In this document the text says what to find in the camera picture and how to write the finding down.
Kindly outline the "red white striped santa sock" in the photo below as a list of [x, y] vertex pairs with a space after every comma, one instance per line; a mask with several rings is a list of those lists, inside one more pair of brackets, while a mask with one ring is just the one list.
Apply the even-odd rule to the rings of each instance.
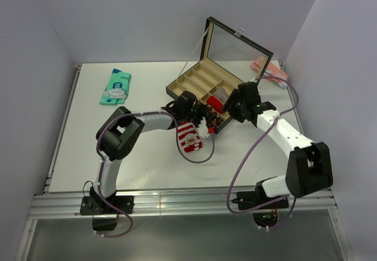
[[179, 150], [183, 153], [192, 153], [203, 147], [203, 142], [193, 125], [184, 121], [177, 130]]

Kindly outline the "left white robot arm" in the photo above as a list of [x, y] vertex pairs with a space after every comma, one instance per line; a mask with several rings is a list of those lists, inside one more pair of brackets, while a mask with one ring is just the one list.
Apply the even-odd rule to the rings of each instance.
[[211, 107], [198, 102], [188, 91], [155, 111], [133, 113], [125, 107], [117, 108], [96, 134], [100, 166], [97, 181], [90, 188], [94, 207], [100, 213], [113, 210], [121, 162], [130, 154], [140, 134], [178, 129], [182, 123], [191, 123], [199, 136], [204, 137], [215, 117]]

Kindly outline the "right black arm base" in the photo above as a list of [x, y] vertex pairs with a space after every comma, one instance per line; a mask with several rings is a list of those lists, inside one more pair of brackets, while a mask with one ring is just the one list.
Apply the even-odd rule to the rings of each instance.
[[285, 196], [267, 197], [264, 190], [256, 187], [253, 191], [238, 191], [236, 197], [232, 199], [238, 210], [265, 210], [265, 212], [253, 213], [253, 221], [258, 229], [270, 230], [277, 226], [279, 221], [278, 210], [288, 209], [289, 201]]

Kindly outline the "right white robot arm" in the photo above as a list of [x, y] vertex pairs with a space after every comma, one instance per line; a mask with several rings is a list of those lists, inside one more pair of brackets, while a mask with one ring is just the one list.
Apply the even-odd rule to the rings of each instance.
[[285, 175], [258, 182], [254, 195], [258, 206], [267, 208], [278, 196], [301, 198], [333, 185], [329, 147], [305, 137], [272, 103], [263, 102], [255, 82], [238, 85], [223, 110], [238, 122], [247, 120], [262, 130], [288, 158]]

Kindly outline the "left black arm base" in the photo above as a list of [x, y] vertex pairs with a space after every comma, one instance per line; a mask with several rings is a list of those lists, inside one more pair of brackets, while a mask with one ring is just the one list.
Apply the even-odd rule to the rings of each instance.
[[101, 199], [91, 185], [89, 193], [83, 192], [80, 216], [92, 217], [92, 229], [95, 233], [109, 235], [118, 225], [120, 215], [131, 214], [134, 207], [134, 196], [118, 196], [116, 193], [106, 198], [107, 203]]

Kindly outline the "brown argyle sock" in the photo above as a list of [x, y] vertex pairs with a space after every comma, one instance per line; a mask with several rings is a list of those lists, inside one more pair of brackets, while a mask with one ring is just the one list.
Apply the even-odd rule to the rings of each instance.
[[215, 110], [211, 111], [209, 120], [210, 124], [217, 128], [219, 128], [225, 122], [224, 117]]

